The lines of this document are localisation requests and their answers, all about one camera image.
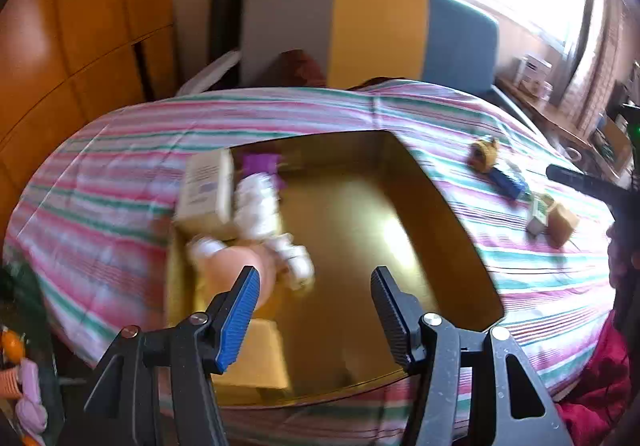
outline bed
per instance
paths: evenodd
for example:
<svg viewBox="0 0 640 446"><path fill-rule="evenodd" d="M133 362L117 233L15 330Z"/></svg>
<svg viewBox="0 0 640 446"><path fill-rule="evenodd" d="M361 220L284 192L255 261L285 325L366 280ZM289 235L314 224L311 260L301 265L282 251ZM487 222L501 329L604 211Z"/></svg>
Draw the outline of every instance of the bed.
<svg viewBox="0 0 640 446"><path fill-rule="evenodd" d="M474 241L514 334L553 393L578 378L614 300L608 283L606 205L558 184L544 169L569 166L546 140L502 110L450 88L391 80L358 92L255 88L128 106L60 145L24 189L2 260L40 280L54 332L95 364L121 327L164 321L165 246L190 155L257 140L388 129L412 152ZM555 249L524 231L526 204L510 204L466 165L470 143L493 135L531 177L579 214ZM265 444L395 443L410 380L314 406L225 411L231 436ZM462 375L456 426L468 419Z"/></svg>

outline yellow toy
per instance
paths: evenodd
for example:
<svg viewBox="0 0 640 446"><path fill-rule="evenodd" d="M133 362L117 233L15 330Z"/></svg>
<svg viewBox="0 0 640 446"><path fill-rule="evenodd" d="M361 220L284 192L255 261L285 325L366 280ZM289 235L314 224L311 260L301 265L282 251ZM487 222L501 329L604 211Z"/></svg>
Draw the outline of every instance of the yellow toy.
<svg viewBox="0 0 640 446"><path fill-rule="evenodd" d="M471 145L469 164L480 173L488 173L494 167L498 158L498 140L491 137L490 140L478 139Z"/></svg>

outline wooden wardrobe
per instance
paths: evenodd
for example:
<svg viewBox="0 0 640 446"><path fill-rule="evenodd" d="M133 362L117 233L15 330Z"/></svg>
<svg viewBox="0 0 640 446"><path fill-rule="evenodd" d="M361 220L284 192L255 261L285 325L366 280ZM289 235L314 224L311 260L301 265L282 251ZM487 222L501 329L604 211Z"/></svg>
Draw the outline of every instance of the wooden wardrobe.
<svg viewBox="0 0 640 446"><path fill-rule="evenodd" d="M171 0L8 0L0 11L0 243L22 189L84 124L177 89Z"/></svg>

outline orange ribbed toy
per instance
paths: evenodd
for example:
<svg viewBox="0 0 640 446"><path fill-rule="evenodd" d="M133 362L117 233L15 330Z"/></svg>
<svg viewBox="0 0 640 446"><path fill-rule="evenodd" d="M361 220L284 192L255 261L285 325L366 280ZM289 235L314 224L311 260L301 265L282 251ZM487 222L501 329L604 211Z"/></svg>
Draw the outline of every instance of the orange ribbed toy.
<svg viewBox="0 0 640 446"><path fill-rule="evenodd" d="M18 367L0 372L0 399L21 399L22 392L18 388Z"/></svg>

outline peach round object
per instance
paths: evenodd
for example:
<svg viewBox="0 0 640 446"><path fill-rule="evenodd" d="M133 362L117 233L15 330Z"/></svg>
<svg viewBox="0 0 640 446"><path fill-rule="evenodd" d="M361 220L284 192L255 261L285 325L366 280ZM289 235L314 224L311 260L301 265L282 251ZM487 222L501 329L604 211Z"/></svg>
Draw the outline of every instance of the peach round object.
<svg viewBox="0 0 640 446"><path fill-rule="evenodd" d="M24 357L24 343L20 340L20 336L14 331L6 330L2 333L2 350L6 358L19 365L20 360Z"/></svg>
<svg viewBox="0 0 640 446"><path fill-rule="evenodd" d="M273 267L269 267L266 260L252 249L241 246L226 247L202 261L206 297L212 299L216 294L230 290L246 265L255 267L260 275L260 296L255 306L258 308L263 305L273 291Z"/></svg>

